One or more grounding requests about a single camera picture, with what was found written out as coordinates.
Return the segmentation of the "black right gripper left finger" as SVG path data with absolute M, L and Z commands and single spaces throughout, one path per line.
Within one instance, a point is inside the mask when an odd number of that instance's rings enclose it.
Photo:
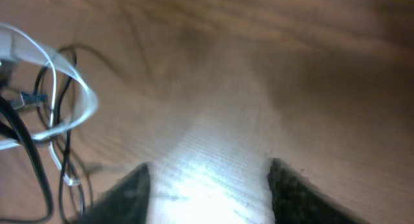
M 88 208 L 69 222 L 75 224 L 145 224 L 151 195 L 147 163 L 139 164 Z

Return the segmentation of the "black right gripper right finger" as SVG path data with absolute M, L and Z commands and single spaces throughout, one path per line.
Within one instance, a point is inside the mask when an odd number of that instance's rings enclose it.
M 367 221 L 322 193 L 279 158 L 269 165 L 267 182 L 277 224 L 366 224 Z

